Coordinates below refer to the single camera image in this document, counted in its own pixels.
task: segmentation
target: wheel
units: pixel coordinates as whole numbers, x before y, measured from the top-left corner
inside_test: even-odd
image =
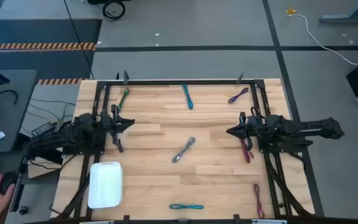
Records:
[[[27,209],[26,206],[21,205],[19,209],[17,209],[16,213],[19,213],[20,215],[25,215],[27,214],[28,211],[29,210]]]
[[[125,5],[120,0],[108,1],[103,6],[103,16],[108,21],[116,21],[125,14]]]

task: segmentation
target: wooden tabletop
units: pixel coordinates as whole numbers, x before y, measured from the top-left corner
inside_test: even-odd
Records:
[[[266,79],[265,85],[271,113],[290,118],[281,81]],[[250,92],[231,105],[227,103],[247,86],[188,85],[193,110],[187,107],[181,85],[129,86],[130,93],[120,115],[136,122],[121,135],[125,151],[120,153],[107,135],[106,151],[101,157],[101,162],[118,161],[122,165],[124,198],[118,207],[93,210],[92,219],[122,220],[124,215],[134,220],[227,219],[233,214],[257,218],[253,184],[260,185],[266,217],[274,217],[265,163],[257,141],[254,140],[252,150],[255,158],[247,164],[240,140],[226,134],[227,128],[238,123],[240,112],[250,114],[254,105]],[[119,103],[125,87],[111,88],[109,105]],[[91,113],[95,91],[96,81],[81,82],[75,116]],[[174,155],[192,136],[196,138],[195,144],[177,163],[172,163]],[[314,212],[303,164],[288,154],[281,157],[288,188],[309,212]],[[53,204],[55,210],[62,211],[74,196],[82,163],[83,156],[76,156],[62,170]],[[86,192],[82,215],[87,196]],[[170,210],[168,206],[172,203],[202,204],[204,209]]]

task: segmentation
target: floor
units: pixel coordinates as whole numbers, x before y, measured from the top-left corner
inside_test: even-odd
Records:
[[[0,19],[68,18],[61,0],[0,2]],[[75,19],[102,17],[101,6],[67,3]],[[346,135],[338,141],[313,138],[310,157],[324,214],[358,218],[358,105],[345,78],[355,66],[319,50],[304,20],[285,14],[289,7],[296,9],[308,18],[310,31],[322,44],[340,46],[341,54],[358,62],[358,24],[318,23],[319,16],[343,14],[357,1],[131,0],[125,5],[121,20],[102,23],[92,64],[95,79],[113,79],[124,69],[131,79],[237,78],[242,72],[244,78],[281,78],[293,117],[307,121],[332,116],[340,122]],[[33,98],[75,102],[78,88],[37,85]],[[34,105],[63,113],[63,104]],[[52,119],[42,111],[29,111]],[[72,111],[67,108],[66,114]],[[44,122],[28,114],[23,127],[32,130]],[[20,219],[13,214],[8,223],[46,219],[54,180],[48,187],[32,186],[49,198],[31,200],[37,189],[30,189],[22,203],[34,212]]]

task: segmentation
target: orange striped tape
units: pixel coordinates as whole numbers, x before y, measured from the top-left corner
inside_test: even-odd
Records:
[[[73,85],[80,84],[82,80],[89,80],[89,78],[51,78],[40,79],[38,85]]]
[[[95,50],[91,42],[79,43],[0,43],[0,50]]]
[[[61,51],[75,51],[78,49],[19,49],[19,50],[0,50],[0,53],[7,52],[61,52]]]

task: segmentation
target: white plastic container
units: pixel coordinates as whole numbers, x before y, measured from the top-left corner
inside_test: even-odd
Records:
[[[88,206],[109,208],[122,201],[124,172],[119,162],[101,162],[91,166]]]

